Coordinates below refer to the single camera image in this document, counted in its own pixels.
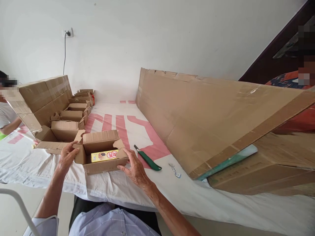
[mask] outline electrical outlet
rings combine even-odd
[[[72,38],[73,37],[73,29],[72,28],[70,28],[70,29],[64,29],[63,31],[62,31],[62,37],[63,38],[65,38],[65,34],[66,34],[66,32],[70,32],[70,36],[68,36],[68,35],[66,35],[66,37],[67,38]]]

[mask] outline black power cord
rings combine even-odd
[[[66,64],[66,35],[70,36],[70,35],[71,35],[71,34],[70,34],[70,31],[67,31],[67,32],[65,33],[65,61],[64,61],[64,63],[63,63],[63,75],[65,75],[65,64]]]

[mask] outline cardboard box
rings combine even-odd
[[[81,89],[78,92],[85,92],[85,91],[89,91],[90,92],[90,94],[92,96],[92,100],[93,100],[92,105],[95,105],[95,95],[94,95],[95,91],[93,89]]]
[[[2,94],[32,133],[49,126],[50,117],[65,109],[72,97],[66,75],[5,89]]]
[[[74,148],[80,148],[74,161],[83,165],[87,175],[118,170],[117,165],[125,166],[127,163],[128,155],[122,150],[125,146],[119,138],[117,130],[84,134],[81,142],[81,144],[73,145]],[[116,154],[117,159],[91,162],[92,153],[115,149],[119,150]]]
[[[84,124],[88,121],[88,115],[91,113],[91,107],[86,108],[86,103],[72,103],[65,109],[60,111],[60,116],[64,117],[84,117]]]
[[[89,91],[77,92],[73,98],[83,98],[87,101],[91,102],[91,106],[93,105],[93,98]]]
[[[263,136],[254,143],[256,154],[208,177],[209,184],[232,193],[254,195],[315,182],[315,142],[301,146],[300,140],[292,141],[298,136],[288,136]],[[315,134],[302,136],[315,140]]]
[[[56,113],[54,116],[51,117],[51,122],[64,121],[64,122],[67,122],[65,124],[68,124],[69,127],[84,129],[85,128],[84,119],[85,117],[82,117],[82,118],[81,117],[63,117],[63,116],[59,116],[58,113]]]
[[[56,134],[58,136],[58,131],[56,131],[56,129],[50,129],[47,126],[43,126],[42,131],[35,134],[36,139],[39,141],[35,148],[46,149],[46,151],[51,154],[60,154],[61,150],[68,144],[68,142],[76,140],[80,141],[85,130],[76,130],[76,135],[74,135],[74,130],[71,129],[63,130],[62,132],[66,135],[66,138],[62,139],[68,141],[60,142],[60,140],[56,137]]]
[[[91,102],[82,98],[70,98],[69,103],[86,103],[87,107],[91,106]]]
[[[192,179],[313,103],[312,91],[144,68],[136,98]]]

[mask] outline hand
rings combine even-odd
[[[65,171],[66,173],[69,171],[70,166],[75,158],[75,155],[78,154],[79,148],[74,149],[72,147],[73,144],[76,144],[78,141],[73,141],[65,146],[60,154],[60,159],[58,163],[58,167]]]
[[[128,155],[131,168],[128,169],[124,166],[117,166],[118,169],[125,172],[125,174],[134,182],[139,188],[145,189],[153,185],[153,182],[149,179],[144,171],[143,164],[137,158],[135,152],[130,149],[123,149]]]

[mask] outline yellow product box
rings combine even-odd
[[[111,151],[92,153],[91,154],[91,161],[93,163],[93,162],[100,162],[100,161],[117,159],[117,157],[116,157],[117,152],[118,152],[118,150],[111,150]]]

